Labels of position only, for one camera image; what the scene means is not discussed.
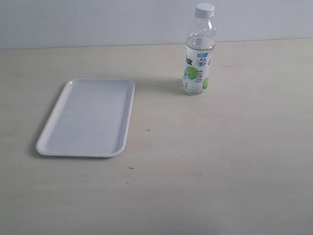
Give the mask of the clear plastic drink bottle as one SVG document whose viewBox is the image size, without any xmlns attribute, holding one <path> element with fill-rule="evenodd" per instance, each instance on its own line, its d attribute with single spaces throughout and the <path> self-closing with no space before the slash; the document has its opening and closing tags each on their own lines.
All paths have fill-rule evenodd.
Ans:
<svg viewBox="0 0 313 235">
<path fill-rule="evenodd" d="M 216 29 L 210 18 L 196 17 L 187 29 L 182 85 L 189 94 L 202 94 L 208 88 L 215 35 Z"/>
</svg>

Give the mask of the white bottle cap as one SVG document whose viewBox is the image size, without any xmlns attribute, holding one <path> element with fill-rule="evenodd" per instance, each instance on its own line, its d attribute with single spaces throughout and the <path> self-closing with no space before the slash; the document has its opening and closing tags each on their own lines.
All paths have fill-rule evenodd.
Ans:
<svg viewBox="0 0 313 235">
<path fill-rule="evenodd" d="M 210 3 L 199 3 L 195 8 L 195 17 L 201 19 L 210 19 L 214 16 L 215 6 Z"/>
</svg>

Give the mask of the white rectangular plastic tray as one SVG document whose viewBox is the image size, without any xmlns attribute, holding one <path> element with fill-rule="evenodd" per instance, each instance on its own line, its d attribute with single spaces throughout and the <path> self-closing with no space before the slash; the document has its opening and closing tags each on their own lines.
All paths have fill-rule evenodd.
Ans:
<svg viewBox="0 0 313 235">
<path fill-rule="evenodd" d="M 36 143 L 43 156 L 110 158 L 127 142 L 135 83 L 130 79 L 68 81 Z"/>
</svg>

